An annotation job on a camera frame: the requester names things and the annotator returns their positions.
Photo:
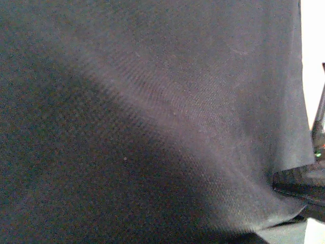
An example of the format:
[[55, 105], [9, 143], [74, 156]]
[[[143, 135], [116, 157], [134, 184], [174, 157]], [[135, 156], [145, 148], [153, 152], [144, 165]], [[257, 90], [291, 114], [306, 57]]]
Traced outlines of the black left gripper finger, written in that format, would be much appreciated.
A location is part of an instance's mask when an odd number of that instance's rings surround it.
[[324, 203], [324, 162], [275, 173], [273, 188], [278, 193], [308, 203]]

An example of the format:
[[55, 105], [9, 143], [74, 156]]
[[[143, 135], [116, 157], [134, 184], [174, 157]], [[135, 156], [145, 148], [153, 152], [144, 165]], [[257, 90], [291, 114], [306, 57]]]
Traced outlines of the black student bag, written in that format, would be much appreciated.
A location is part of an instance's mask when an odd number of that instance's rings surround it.
[[1, 243], [207, 243], [294, 218], [299, 1], [1, 1]]

